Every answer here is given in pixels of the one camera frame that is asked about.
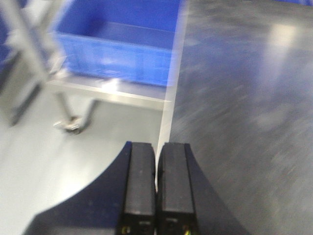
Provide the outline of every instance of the blue storage bin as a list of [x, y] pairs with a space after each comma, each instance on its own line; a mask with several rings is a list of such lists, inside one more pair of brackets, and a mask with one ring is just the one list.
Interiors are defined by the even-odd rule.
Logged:
[[10, 49], [4, 44], [8, 37], [9, 29], [4, 22], [2, 12], [0, 10], [0, 72], [5, 66], [5, 60], [10, 53]]
[[166, 86], [180, 0], [72, 0], [53, 26], [74, 73]]
[[276, 1], [285, 1], [285, 2], [291, 2], [291, 3], [297, 3], [307, 6], [313, 6], [313, 0], [276, 0]]

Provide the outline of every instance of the metal frame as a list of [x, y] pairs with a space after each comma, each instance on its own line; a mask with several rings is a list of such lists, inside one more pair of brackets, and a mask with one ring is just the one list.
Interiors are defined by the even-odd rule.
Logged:
[[[57, 51], [56, 46], [53, 47], [55, 51], [51, 53], [52, 56], [50, 58], [45, 58], [41, 54], [41, 51], [43, 51], [43, 40], [48, 40], [49, 44], [52, 44], [53, 40], [47, 34], [44, 35], [44, 38], [39, 37], [39, 34], [28, 24], [27, 18], [15, 0], [1, 0], [0, 3], [6, 13], [6, 20], [13, 29], [19, 31], [20, 36], [25, 40], [22, 49], [32, 61], [31, 68], [41, 78], [40, 82], [54, 94], [62, 116], [62, 120], [55, 124], [56, 127], [74, 134], [81, 132], [89, 122], [96, 100], [156, 110], [163, 110], [164, 104], [169, 102], [165, 100], [166, 88], [153, 88], [152, 86], [131, 84], [119, 80], [118, 86], [112, 89], [109, 83], [112, 80], [116, 81], [116, 79], [103, 79], [102, 81], [106, 82], [106, 84], [102, 83], [102, 86], [98, 87], [94, 85], [94, 79], [88, 78], [84, 80], [83, 77], [77, 78], [75, 75], [61, 69], [64, 57]], [[141, 94], [143, 89], [148, 89], [150, 93]], [[77, 117], [71, 112], [67, 94], [81, 94], [93, 97], [95, 100], [90, 102], [83, 117]]]

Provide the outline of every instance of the polished floor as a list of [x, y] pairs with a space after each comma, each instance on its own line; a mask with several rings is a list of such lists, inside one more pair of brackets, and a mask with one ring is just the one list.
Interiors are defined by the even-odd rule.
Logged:
[[191, 0], [171, 141], [254, 235], [313, 232], [313, 7]]
[[[71, 103], [81, 114], [89, 102], [72, 97]], [[126, 141], [157, 146], [161, 111], [99, 103], [88, 129], [72, 136], [53, 128], [55, 107], [43, 91], [16, 126], [0, 119], [1, 235], [22, 234], [34, 214], [84, 188]]]

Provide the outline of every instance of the epoxy floor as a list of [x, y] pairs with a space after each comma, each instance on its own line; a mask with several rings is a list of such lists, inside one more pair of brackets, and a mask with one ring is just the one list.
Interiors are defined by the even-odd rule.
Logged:
[[[77, 114], [88, 104], [77, 96], [70, 101]], [[22, 234], [35, 213], [88, 185], [126, 141], [157, 147], [161, 111], [99, 103], [88, 129], [72, 136], [53, 128], [55, 108], [42, 91], [16, 126], [0, 119], [1, 235]]]

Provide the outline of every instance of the cart leg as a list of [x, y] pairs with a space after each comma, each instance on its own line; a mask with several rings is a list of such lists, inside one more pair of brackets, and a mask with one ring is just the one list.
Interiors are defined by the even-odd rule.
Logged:
[[62, 129], [70, 134], [79, 134], [82, 130], [82, 118], [72, 115], [69, 103], [64, 93], [54, 93], [54, 97], [62, 116], [62, 120], [55, 123], [54, 127]]

